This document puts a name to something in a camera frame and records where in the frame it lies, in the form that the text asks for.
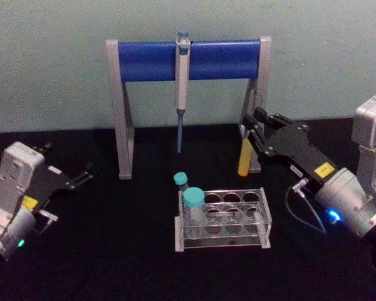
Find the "blue bar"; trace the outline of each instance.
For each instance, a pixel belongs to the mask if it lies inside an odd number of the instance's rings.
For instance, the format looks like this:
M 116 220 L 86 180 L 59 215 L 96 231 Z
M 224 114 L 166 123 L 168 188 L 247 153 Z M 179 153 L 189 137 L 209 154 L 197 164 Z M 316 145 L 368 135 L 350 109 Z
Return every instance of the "blue bar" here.
M 190 80 L 257 78 L 260 40 L 193 41 Z M 120 42 L 123 82 L 175 79 L 174 42 Z

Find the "pipette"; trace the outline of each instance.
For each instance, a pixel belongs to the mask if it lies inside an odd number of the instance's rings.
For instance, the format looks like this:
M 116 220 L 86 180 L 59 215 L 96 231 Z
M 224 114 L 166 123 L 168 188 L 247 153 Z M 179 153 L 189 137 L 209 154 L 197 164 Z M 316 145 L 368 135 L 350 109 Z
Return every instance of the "pipette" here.
M 175 106 L 178 115 L 177 152 L 181 153 L 182 120 L 187 106 L 187 90 L 189 80 L 189 58 L 191 41 L 188 40 L 188 31 L 179 31 L 175 41 Z

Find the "test tube rack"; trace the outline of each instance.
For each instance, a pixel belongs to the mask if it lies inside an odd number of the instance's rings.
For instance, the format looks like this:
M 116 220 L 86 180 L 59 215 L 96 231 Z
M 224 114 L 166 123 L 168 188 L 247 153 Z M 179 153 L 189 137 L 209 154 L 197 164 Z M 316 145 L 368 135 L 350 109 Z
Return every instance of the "test tube rack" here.
M 271 215 L 260 189 L 204 191 L 202 218 L 192 225 L 179 191 L 179 215 L 175 217 L 175 251 L 220 246 L 270 248 Z

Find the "yellow test tube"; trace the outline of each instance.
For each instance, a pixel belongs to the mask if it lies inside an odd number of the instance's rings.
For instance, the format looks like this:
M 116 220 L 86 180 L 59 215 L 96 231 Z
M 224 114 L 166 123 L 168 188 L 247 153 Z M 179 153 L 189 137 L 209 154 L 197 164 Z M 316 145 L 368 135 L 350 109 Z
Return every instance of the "yellow test tube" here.
M 247 137 L 243 139 L 241 146 L 241 155 L 239 156 L 238 174 L 241 177 L 246 177 L 251 168 L 251 158 L 253 154 L 253 147 Z

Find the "wall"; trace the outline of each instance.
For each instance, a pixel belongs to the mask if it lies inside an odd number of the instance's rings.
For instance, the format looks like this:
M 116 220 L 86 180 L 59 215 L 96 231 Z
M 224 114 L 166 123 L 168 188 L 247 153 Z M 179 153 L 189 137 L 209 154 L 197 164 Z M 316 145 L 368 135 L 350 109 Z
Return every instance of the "wall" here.
M 267 109 L 344 117 L 376 94 L 376 1 L 0 0 L 0 132 L 112 126 L 105 40 L 274 41 Z M 192 82 L 187 124 L 237 122 L 245 81 Z M 136 126 L 175 125 L 174 85 L 131 83 Z

